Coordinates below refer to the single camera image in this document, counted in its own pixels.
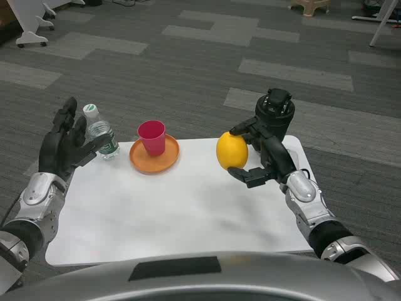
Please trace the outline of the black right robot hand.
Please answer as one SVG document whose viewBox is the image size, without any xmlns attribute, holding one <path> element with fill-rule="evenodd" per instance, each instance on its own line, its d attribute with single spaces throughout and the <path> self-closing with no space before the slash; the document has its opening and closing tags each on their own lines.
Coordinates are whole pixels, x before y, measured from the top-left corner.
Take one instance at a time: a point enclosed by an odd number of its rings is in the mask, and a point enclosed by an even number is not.
<svg viewBox="0 0 401 301">
<path fill-rule="evenodd" d="M 263 119 L 254 116 L 234 126 L 229 133 L 245 138 L 247 144 L 256 146 L 260 151 L 261 167 L 248 171 L 233 166 L 227 168 L 232 177 L 245 183 L 248 188 L 262 186 L 269 180 L 285 184 L 288 175 L 296 171 L 282 140 Z"/>
</svg>

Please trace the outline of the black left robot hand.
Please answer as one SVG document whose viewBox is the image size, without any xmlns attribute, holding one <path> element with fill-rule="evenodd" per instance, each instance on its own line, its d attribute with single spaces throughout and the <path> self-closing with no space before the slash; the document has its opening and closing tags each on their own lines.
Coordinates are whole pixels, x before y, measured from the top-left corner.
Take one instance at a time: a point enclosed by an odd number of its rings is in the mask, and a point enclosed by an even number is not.
<svg viewBox="0 0 401 301">
<path fill-rule="evenodd" d="M 77 100 L 70 97 L 57 111 L 53 128 L 45 135 L 39 152 L 38 171 L 56 174 L 64 181 L 112 141 L 109 134 L 86 140 L 86 118 L 75 120 L 77 105 Z"/>
</svg>

